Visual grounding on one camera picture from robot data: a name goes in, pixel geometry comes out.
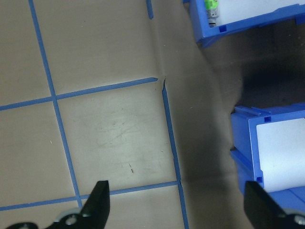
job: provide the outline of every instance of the tiled floor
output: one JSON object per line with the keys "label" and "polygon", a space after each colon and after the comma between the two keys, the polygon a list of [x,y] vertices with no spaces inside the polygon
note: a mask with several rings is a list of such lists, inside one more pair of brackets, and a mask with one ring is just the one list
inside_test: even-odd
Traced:
{"label": "tiled floor", "polygon": [[145,0],[0,0],[0,228],[44,228],[103,179],[107,228],[251,228],[230,113],[304,101],[305,25],[202,49],[187,4],[152,9],[149,20]]}
{"label": "tiled floor", "polygon": [[109,180],[109,228],[184,228],[146,3],[5,1],[1,10],[0,227],[46,227]]}

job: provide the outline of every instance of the blue tape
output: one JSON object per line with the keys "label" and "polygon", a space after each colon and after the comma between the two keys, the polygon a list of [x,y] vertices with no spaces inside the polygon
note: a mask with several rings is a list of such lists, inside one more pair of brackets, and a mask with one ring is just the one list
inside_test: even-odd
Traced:
{"label": "blue tape", "polygon": [[84,94],[91,94],[91,93],[103,92],[103,91],[108,91],[108,90],[113,90],[113,89],[124,88],[124,87],[136,86],[136,85],[140,85],[143,83],[151,83],[151,82],[155,82],[157,80],[158,80],[157,78],[150,77],[150,78],[145,78],[145,79],[140,79],[140,80],[124,82],[124,83],[116,83],[116,84],[112,84],[112,85],[95,87],[95,88],[85,89],[85,90],[76,91],[76,92],[59,94],[56,96],[56,98],[65,99],[65,98],[75,97],[75,96],[84,95]]}
{"label": "blue tape", "polygon": [[173,153],[173,163],[175,166],[176,171],[176,177],[178,182],[178,191],[179,191],[179,197],[180,197],[180,204],[181,204],[181,211],[182,211],[182,217],[184,222],[184,228],[189,229],[189,223],[187,219],[186,214],[186,207],[185,207],[185,200],[184,200],[184,193],[183,188],[181,185],[181,174],[180,174],[180,168],[179,168],[179,162],[178,162],[178,155],[177,155],[177,149],[175,144],[175,138],[173,135],[173,125],[172,125],[172,119],[171,119],[171,112],[170,112],[170,106],[168,103],[168,97],[167,97],[167,91],[165,88],[165,82],[162,90],[162,96],[163,96],[163,103],[164,103],[164,109],[165,109],[165,116],[166,116],[166,122],[167,122],[167,128],[168,128],[168,134],[171,142],[171,148]]}
{"label": "blue tape", "polygon": [[72,183],[73,183],[74,192],[76,195],[77,203],[78,203],[79,207],[81,208],[82,203],[81,203],[81,198],[80,198],[80,192],[79,192],[79,189],[77,186],[77,181],[76,181],[73,164],[72,164],[72,160],[71,160],[71,156],[70,156],[70,151],[69,151],[69,147],[68,147],[68,142],[67,142],[66,134],[64,132],[62,120],[61,120],[61,114],[60,114],[58,102],[56,99],[56,94],[55,94],[55,89],[54,89],[54,85],[53,85],[53,81],[52,81],[52,77],[51,77],[49,63],[48,63],[47,55],[46,55],[46,52],[44,49],[42,35],[41,35],[40,28],[39,28],[39,23],[38,23],[37,14],[36,14],[33,0],[29,0],[29,6],[30,6],[30,11],[31,11],[35,31],[36,31],[37,41],[38,41],[40,52],[41,52],[44,70],[46,72],[46,76],[47,76],[47,80],[48,80],[48,85],[49,85],[51,98],[52,98],[54,109],[55,109],[57,122],[58,122],[60,133],[61,133],[61,139],[63,142],[63,146],[64,146],[64,150],[65,150],[65,154],[66,154],[66,158],[67,158],[67,162],[68,162],[68,166],[69,166],[69,171],[70,171],[70,175],[71,175],[71,179],[72,179]]}
{"label": "blue tape", "polygon": [[149,19],[153,19],[153,5],[152,0],[146,0],[147,12]]}
{"label": "blue tape", "polygon": [[14,108],[23,107],[23,106],[30,106],[30,105],[34,105],[34,104],[42,104],[42,103],[51,102],[51,101],[52,101],[51,97],[46,97],[46,98],[42,98],[42,99],[33,99],[33,100],[25,101],[25,102],[0,106],[0,111],[14,109]]}
{"label": "blue tape", "polygon": [[[128,193],[128,192],[137,192],[137,191],[149,190],[149,189],[160,188],[160,187],[175,186],[175,185],[178,185],[177,181],[171,181],[171,182],[165,182],[165,183],[153,184],[153,185],[145,185],[145,186],[140,186],[140,187],[131,187],[131,188],[110,191],[110,195],[117,195],[117,194],[123,194],[123,193]],[[83,195],[83,196],[81,196],[81,199],[88,199],[89,196],[90,195]]]}
{"label": "blue tape", "polygon": [[7,211],[7,210],[13,210],[13,209],[19,209],[19,208],[30,208],[30,207],[36,207],[36,206],[48,205],[48,204],[58,204],[58,203],[63,203],[63,202],[75,201],[75,200],[76,200],[76,197],[69,197],[69,198],[53,199],[53,200],[27,203],[27,204],[17,204],[17,205],[0,207],[0,211]]}

